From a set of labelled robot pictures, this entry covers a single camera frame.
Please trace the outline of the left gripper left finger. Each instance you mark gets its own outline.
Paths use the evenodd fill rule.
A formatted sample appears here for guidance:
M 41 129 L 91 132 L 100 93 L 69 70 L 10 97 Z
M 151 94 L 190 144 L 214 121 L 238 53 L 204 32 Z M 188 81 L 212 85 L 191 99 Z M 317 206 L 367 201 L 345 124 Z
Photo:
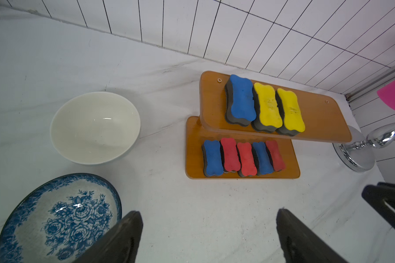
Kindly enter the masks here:
M 139 211 L 131 211 L 88 248 L 76 263 L 133 263 L 143 231 Z

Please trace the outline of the red eraser bottom right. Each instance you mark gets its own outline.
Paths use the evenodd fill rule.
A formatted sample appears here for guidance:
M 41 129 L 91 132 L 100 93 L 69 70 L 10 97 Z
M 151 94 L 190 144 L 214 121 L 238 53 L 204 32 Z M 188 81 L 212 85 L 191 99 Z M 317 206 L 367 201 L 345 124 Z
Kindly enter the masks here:
M 274 170 L 279 172 L 286 169 L 286 164 L 280 153 L 278 143 L 275 140 L 267 140 L 265 145 L 269 151 Z

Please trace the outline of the two-tier wooden shelf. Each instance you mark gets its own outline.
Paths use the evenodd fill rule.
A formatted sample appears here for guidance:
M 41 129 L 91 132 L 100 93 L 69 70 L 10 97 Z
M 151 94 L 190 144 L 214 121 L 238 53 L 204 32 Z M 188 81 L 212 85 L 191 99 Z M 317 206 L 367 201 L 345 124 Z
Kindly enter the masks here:
M 214 71 L 199 87 L 200 115 L 186 122 L 191 179 L 297 179 L 293 140 L 352 140 L 329 96 Z

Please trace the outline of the yellow eraser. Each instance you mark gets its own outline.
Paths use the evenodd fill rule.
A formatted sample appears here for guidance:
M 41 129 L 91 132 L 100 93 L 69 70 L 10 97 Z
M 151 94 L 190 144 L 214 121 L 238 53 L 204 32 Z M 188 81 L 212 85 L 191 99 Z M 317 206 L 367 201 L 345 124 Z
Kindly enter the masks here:
M 258 132 L 273 133 L 283 125 L 275 95 L 276 91 L 271 85 L 258 82 L 253 85 L 257 117 L 252 126 Z
M 303 133 L 306 130 L 306 125 L 302 118 L 297 95 L 292 91 L 278 88 L 275 98 L 278 103 L 280 116 L 283 120 L 283 125 L 276 131 L 281 135 L 291 137 Z

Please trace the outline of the red eraser bottom middle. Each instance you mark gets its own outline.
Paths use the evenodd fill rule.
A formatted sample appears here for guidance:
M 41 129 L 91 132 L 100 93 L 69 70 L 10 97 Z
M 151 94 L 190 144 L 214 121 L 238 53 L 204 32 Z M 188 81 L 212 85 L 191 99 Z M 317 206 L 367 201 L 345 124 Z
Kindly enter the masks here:
M 249 142 L 239 142 L 237 144 L 241 169 L 239 175 L 241 177 L 255 176 L 257 174 L 257 168 L 252 154 L 252 146 Z

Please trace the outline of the blue floral plate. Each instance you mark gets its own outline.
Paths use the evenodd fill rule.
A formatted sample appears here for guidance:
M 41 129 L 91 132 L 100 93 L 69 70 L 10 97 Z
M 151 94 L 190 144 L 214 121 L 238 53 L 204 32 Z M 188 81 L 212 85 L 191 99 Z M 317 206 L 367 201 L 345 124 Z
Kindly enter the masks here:
M 101 176 L 74 173 L 33 190 L 0 234 L 0 263 L 72 263 L 122 217 L 116 188 Z

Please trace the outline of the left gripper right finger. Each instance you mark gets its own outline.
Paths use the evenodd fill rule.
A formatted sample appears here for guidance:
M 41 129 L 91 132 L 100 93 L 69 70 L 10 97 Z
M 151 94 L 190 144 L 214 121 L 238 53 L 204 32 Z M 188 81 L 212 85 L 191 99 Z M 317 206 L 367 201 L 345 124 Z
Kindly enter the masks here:
M 278 210 L 276 223 L 280 246 L 287 263 L 346 262 L 291 211 L 285 208 Z

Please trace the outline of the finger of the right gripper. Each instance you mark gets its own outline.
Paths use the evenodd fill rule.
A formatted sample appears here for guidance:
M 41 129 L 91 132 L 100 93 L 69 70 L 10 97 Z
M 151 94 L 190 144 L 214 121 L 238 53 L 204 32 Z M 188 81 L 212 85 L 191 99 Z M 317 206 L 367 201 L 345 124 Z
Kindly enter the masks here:
M 395 229 L 395 184 L 367 185 L 363 199 Z

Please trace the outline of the blue eraser top shelf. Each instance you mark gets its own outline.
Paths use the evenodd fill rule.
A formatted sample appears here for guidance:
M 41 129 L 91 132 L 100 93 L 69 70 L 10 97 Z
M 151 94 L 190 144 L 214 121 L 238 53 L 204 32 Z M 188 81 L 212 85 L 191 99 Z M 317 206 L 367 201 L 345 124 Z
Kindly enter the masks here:
M 248 78 L 231 75 L 225 85 L 227 96 L 226 121 L 247 127 L 256 119 L 253 83 Z

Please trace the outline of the white ceramic bowl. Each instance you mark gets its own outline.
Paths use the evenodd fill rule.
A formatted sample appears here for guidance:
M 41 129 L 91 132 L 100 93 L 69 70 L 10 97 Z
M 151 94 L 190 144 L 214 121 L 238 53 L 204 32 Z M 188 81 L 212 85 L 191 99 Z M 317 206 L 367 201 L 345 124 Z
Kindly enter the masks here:
M 92 92 L 65 103 L 50 124 L 50 140 L 65 159 L 81 165 L 110 163 L 132 150 L 141 129 L 137 108 L 125 97 Z

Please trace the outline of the blue eraser bottom left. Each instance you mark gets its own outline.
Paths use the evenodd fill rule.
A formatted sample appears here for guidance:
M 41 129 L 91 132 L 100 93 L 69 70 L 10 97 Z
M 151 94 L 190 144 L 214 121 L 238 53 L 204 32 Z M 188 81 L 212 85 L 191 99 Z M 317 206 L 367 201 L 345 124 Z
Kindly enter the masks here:
M 224 174 L 221 156 L 221 144 L 217 140 L 205 140 L 202 146 L 204 158 L 204 175 L 206 177 Z

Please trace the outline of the red eraser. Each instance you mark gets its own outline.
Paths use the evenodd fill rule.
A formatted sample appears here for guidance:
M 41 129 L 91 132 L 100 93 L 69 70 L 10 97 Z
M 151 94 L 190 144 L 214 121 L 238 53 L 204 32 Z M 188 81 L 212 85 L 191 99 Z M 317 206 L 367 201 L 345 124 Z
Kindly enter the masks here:
M 278 143 L 275 140 L 267 140 L 265 145 L 269 151 L 274 170 L 279 172 L 286 169 L 286 164 L 280 153 Z
M 241 169 L 237 142 L 234 138 L 222 138 L 221 141 L 222 164 L 225 173 L 238 172 Z
M 257 168 L 252 154 L 252 146 L 249 142 L 239 142 L 237 144 L 241 169 L 239 175 L 241 177 L 255 176 L 257 174 Z

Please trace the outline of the chrome glass holder stand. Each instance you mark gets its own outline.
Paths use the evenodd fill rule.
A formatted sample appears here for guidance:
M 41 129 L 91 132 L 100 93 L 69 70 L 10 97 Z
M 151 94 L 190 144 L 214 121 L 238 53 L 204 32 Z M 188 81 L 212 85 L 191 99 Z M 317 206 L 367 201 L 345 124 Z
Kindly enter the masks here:
M 352 141 L 333 143 L 333 147 L 340 160 L 351 170 L 359 173 L 373 168 L 373 149 L 385 148 L 395 140 L 395 123 L 374 129 L 366 136 L 352 126 L 349 129 Z

